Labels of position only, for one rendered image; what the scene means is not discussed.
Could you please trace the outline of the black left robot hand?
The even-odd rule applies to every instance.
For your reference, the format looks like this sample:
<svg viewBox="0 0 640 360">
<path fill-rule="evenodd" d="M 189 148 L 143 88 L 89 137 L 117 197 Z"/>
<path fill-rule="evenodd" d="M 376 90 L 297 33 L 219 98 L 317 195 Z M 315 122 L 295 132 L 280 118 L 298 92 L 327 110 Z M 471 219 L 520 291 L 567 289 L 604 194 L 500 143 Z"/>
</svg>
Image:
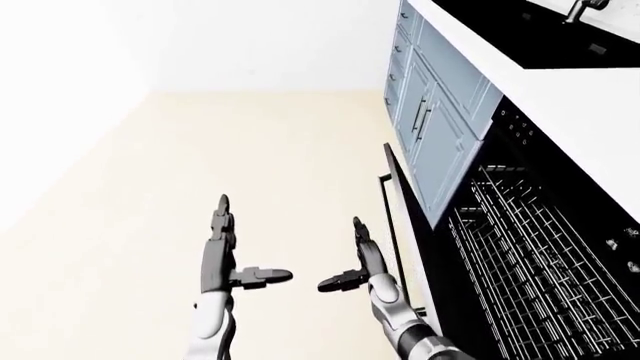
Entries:
<svg viewBox="0 0 640 360">
<path fill-rule="evenodd" d="M 201 293 L 230 293 L 235 287 L 257 290 L 293 279 L 293 273 L 285 269 L 260 269 L 256 266 L 240 271 L 236 269 L 235 218 L 230 211 L 230 201 L 226 194 L 222 194 L 219 199 L 210 228 L 211 236 L 205 242 L 201 263 Z"/>
</svg>

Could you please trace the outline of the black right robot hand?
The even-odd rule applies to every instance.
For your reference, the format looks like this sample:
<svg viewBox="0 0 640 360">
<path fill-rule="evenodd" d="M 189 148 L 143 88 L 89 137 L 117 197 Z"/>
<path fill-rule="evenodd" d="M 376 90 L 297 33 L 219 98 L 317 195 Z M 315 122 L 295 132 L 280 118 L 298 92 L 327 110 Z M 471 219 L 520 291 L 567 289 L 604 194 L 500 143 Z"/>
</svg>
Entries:
<svg viewBox="0 0 640 360">
<path fill-rule="evenodd" d="M 356 254 L 360 269 L 351 269 L 321 281 L 317 290 L 320 293 L 350 291 L 366 284 L 374 275 L 388 272 L 386 261 L 377 243 L 371 239 L 368 227 L 358 217 L 353 218 Z"/>
</svg>

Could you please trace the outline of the black dishwasher door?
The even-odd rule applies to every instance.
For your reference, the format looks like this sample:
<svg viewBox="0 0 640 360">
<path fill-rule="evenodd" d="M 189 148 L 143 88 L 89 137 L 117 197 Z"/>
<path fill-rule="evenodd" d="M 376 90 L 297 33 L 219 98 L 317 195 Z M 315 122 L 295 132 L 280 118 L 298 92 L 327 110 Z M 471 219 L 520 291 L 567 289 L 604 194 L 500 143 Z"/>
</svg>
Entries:
<svg viewBox="0 0 640 360">
<path fill-rule="evenodd" d="M 435 232 L 391 148 L 383 145 L 427 323 L 477 360 L 503 360 L 462 258 L 451 239 Z"/>
</svg>

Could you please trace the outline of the blue cabinet door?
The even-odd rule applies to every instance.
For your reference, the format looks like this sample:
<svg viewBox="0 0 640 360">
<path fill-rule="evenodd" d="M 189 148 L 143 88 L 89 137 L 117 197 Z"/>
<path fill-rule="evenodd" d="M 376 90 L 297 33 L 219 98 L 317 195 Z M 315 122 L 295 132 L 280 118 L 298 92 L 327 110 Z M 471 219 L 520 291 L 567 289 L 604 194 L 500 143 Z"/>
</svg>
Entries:
<svg viewBox="0 0 640 360">
<path fill-rule="evenodd" d="M 422 59 L 420 59 L 420 56 L 413 52 L 407 66 L 397 117 L 397 133 L 406 156 L 411 155 L 416 139 L 417 130 L 411 133 L 411 127 L 418 103 L 421 96 L 425 95 L 427 101 L 422 108 L 420 119 L 417 122 L 417 128 L 424 109 L 429 107 L 434 85 L 435 79 L 431 74 L 431 71 Z"/>
<path fill-rule="evenodd" d="M 440 86 L 434 89 L 432 109 L 417 142 L 413 174 L 424 213 L 435 226 L 473 157 L 478 140 Z"/>
</svg>

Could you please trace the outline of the black dishwasher body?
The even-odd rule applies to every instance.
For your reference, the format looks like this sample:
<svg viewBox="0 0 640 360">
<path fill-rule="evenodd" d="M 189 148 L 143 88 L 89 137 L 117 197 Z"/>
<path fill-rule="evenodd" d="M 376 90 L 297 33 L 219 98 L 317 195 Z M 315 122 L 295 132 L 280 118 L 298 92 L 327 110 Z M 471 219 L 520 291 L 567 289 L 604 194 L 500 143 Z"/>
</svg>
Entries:
<svg viewBox="0 0 640 360">
<path fill-rule="evenodd" d="M 477 360 L 640 360 L 640 223 L 500 101 L 427 243 L 443 334 Z"/>
</svg>

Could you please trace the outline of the blue drawer stack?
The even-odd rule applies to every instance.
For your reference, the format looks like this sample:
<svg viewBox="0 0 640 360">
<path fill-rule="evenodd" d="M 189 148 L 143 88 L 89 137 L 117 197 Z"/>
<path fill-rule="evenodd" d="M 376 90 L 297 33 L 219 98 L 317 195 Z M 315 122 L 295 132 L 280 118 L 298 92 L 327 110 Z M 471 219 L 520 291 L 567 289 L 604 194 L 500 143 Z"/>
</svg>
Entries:
<svg viewBox="0 0 640 360">
<path fill-rule="evenodd" d="M 422 21 L 409 0 L 400 0 L 384 89 L 384 104 L 393 126 L 404 103 L 410 60 Z"/>
</svg>

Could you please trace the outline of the white countertop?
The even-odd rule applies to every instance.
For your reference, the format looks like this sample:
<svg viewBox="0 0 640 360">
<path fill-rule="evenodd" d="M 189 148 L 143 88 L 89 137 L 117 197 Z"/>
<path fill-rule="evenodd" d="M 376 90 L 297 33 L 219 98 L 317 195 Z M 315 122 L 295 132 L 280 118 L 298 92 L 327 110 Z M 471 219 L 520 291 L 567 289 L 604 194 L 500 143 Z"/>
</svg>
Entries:
<svg viewBox="0 0 640 360">
<path fill-rule="evenodd" d="M 640 70 L 525 70 L 432 0 L 409 2 L 640 223 Z"/>
</svg>

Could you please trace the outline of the black sink basin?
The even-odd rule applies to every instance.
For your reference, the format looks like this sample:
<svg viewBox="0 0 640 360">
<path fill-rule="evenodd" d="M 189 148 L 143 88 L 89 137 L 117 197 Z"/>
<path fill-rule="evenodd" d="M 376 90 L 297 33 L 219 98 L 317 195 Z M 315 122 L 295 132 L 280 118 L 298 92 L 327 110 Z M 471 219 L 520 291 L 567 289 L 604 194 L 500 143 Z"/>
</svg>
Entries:
<svg viewBox="0 0 640 360">
<path fill-rule="evenodd" d="M 527 0 L 433 0 L 527 70 L 640 68 L 640 44 Z"/>
</svg>

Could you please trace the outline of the silver faucet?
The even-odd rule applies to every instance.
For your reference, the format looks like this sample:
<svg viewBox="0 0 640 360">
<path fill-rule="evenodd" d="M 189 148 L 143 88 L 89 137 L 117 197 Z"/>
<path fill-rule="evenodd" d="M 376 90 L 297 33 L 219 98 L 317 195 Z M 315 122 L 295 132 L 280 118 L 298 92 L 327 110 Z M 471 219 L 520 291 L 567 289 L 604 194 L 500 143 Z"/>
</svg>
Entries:
<svg viewBox="0 0 640 360">
<path fill-rule="evenodd" d="M 602 11 L 609 5 L 609 2 L 610 0 L 575 0 L 564 22 L 578 23 L 587 9 Z"/>
</svg>

